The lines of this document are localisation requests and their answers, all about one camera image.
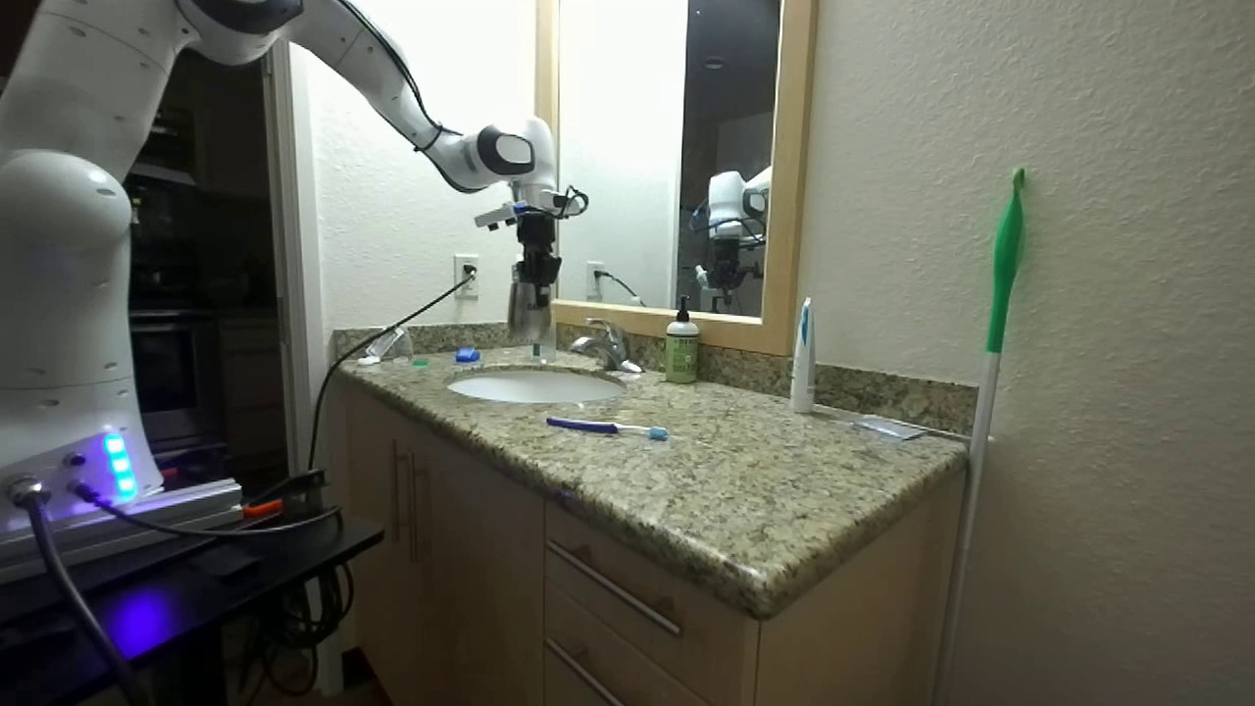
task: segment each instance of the faucet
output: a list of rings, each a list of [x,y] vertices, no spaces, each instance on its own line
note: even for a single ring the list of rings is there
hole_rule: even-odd
[[[591,353],[598,369],[621,372],[636,369],[623,348],[623,335],[608,320],[590,316],[590,335],[572,342],[572,353]]]

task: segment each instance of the white sink basin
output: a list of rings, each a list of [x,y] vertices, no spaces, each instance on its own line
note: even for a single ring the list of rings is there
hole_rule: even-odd
[[[608,405],[628,392],[623,382],[586,369],[476,369],[446,389],[493,405]]]

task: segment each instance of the soap dispenser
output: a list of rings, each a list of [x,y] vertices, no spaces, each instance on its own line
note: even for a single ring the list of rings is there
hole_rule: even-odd
[[[669,382],[700,382],[700,320],[691,316],[691,297],[679,297],[675,320],[669,320]]]

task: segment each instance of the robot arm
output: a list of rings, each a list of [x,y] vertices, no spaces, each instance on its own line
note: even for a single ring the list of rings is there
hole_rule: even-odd
[[[246,34],[288,34],[312,48],[327,67],[352,81],[372,108],[411,140],[461,193],[510,186],[510,205],[476,217],[478,227],[517,222],[523,263],[513,268],[510,328],[547,328],[552,255],[552,221],[582,217],[586,193],[557,193],[551,127],[529,119],[517,133],[493,127],[463,138],[438,127],[406,67],[402,50],[350,0],[180,0],[199,33],[197,50],[232,64],[250,59]]]
[[[254,64],[288,39],[350,78],[451,189],[510,186],[510,205],[478,222],[517,222],[513,290],[529,320],[547,316],[552,222],[590,205],[557,193],[551,129],[445,129],[402,50],[350,0],[41,0],[0,93],[0,328],[17,342],[0,345],[0,488],[74,476],[139,510],[161,502],[126,327],[121,176],[180,50]],[[70,520],[74,502],[59,495],[50,516]],[[20,533],[11,520],[0,502],[0,546]]]
[[[743,179],[743,174],[714,174],[708,189],[710,240],[761,244],[770,201],[774,169],[761,169],[752,179]]]

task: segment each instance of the granite countertop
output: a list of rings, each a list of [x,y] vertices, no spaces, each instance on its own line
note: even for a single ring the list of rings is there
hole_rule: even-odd
[[[482,363],[529,358],[488,348]],[[591,369],[568,353],[552,363]],[[451,353],[346,372],[750,616],[781,612],[967,468],[959,440],[903,442],[855,433],[853,410],[794,414],[781,397],[661,372],[628,382],[628,397],[603,406],[455,397],[446,382],[463,369]],[[563,433],[547,410],[661,422],[671,440]]]

